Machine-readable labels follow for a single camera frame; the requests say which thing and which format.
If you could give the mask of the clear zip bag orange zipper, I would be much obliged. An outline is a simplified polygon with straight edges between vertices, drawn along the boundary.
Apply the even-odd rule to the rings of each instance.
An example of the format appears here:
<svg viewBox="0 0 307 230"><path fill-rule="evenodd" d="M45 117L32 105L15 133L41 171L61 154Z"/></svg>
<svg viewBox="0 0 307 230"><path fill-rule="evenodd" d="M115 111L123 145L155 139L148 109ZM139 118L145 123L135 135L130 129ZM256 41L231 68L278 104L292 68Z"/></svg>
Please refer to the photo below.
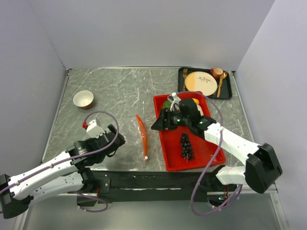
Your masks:
<svg viewBox="0 0 307 230"><path fill-rule="evenodd" d="M113 122L115 127L119 127L119 135L124 137L125 143L121 146L116 156L127 157L129 159L148 160L145 156L145 126L140 122L138 115L118 118Z"/></svg>

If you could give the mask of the black grape bunch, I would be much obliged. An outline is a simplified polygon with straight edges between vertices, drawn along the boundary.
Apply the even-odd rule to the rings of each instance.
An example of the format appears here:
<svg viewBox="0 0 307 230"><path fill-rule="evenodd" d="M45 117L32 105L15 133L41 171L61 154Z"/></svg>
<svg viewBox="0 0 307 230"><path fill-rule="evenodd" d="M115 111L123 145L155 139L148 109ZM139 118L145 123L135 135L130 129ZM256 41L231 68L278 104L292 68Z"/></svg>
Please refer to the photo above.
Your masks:
<svg viewBox="0 0 307 230"><path fill-rule="evenodd" d="M187 133L182 133L180 138L181 157L186 161L194 159L191 142Z"/></svg>

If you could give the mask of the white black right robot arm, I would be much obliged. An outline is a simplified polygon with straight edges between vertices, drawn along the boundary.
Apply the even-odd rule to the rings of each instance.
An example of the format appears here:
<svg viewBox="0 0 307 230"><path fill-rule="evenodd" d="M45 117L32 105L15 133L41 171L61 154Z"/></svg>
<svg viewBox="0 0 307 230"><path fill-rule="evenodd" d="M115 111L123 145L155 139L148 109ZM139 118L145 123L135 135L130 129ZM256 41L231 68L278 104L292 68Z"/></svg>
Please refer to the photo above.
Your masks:
<svg viewBox="0 0 307 230"><path fill-rule="evenodd" d="M199 105L191 98L180 100L179 108L163 108L152 130L175 130L187 127L201 139L219 146L235 156L239 167L223 166L210 179L211 188L221 191L228 184L246 184L263 194L283 173L274 148L270 144L257 144L224 128L219 122L199 111Z"/></svg>

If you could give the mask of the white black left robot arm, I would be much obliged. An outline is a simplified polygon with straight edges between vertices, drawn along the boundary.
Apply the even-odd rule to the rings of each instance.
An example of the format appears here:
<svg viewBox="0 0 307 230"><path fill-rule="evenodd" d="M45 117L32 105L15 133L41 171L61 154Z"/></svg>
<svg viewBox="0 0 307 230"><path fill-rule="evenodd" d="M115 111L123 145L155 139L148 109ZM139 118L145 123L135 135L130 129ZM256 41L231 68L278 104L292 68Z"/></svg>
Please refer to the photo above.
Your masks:
<svg viewBox="0 0 307 230"><path fill-rule="evenodd" d="M94 138L76 141L55 158L16 176L0 177L0 207L5 219L24 213L31 205L62 193L88 193L97 187L90 167L112 157L125 144L113 125Z"/></svg>

